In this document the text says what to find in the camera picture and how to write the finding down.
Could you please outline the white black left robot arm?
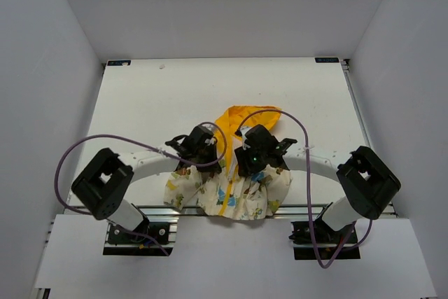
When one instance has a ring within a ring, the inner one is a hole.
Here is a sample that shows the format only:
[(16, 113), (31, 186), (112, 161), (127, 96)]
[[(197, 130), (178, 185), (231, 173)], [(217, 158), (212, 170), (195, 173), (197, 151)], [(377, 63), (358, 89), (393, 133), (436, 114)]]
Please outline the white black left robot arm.
[(71, 191), (95, 219), (110, 221), (132, 242), (141, 242), (150, 234), (150, 225), (144, 213), (125, 199), (131, 183), (178, 169), (219, 173), (217, 143), (212, 130), (198, 125), (158, 148), (138, 144), (145, 150), (121, 154), (103, 148), (75, 178)]

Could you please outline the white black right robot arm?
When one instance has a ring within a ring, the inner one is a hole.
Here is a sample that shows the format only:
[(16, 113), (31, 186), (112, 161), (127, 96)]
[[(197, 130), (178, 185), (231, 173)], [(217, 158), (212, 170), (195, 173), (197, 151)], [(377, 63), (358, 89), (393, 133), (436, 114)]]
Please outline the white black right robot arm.
[(359, 146), (348, 159), (300, 146), (295, 139), (281, 141), (266, 127), (241, 127), (235, 134), (242, 145), (235, 149), (239, 175), (258, 178), (269, 169), (277, 173), (304, 172), (338, 182), (344, 196), (325, 206), (312, 223), (302, 222), (290, 239), (296, 244), (335, 243), (360, 220), (376, 220), (401, 188), (395, 174), (367, 146)]

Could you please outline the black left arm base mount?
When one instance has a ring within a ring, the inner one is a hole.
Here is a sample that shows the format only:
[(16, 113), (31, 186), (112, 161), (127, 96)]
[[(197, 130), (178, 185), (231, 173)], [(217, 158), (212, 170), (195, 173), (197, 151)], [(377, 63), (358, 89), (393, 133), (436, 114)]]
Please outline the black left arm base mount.
[(174, 248), (177, 222), (175, 218), (149, 218), (146, 231), (140, 234), (109, 222), (103, 255), (168, 257)]

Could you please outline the yellow cream dinosaur print jacket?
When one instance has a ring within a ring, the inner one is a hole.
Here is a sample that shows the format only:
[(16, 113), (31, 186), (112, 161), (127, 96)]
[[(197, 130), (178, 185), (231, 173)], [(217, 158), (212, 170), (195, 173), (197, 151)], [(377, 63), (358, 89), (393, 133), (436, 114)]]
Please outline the yellow cream dinosaur print jacket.
[(268, 112), (268, 106), (231, 106), (215, 124), (220, 130), (216, 154), (221, 173), (200, 172), (192, 166), (177, 168), (165, 184), (163, 202), (175, 209), (195, 203), (208, 216), (223, 216), (239, 221), (252, 221), (273, 215), (290, 190), (292, 176), (287, 168), (268, 164), (261, 172), (250, 176), (238, 175), (235, 149), (242, 145), (242, 138), (235, 135), (237, 127), (262, 125), (269, 131), (279, 121), (278, 107)]

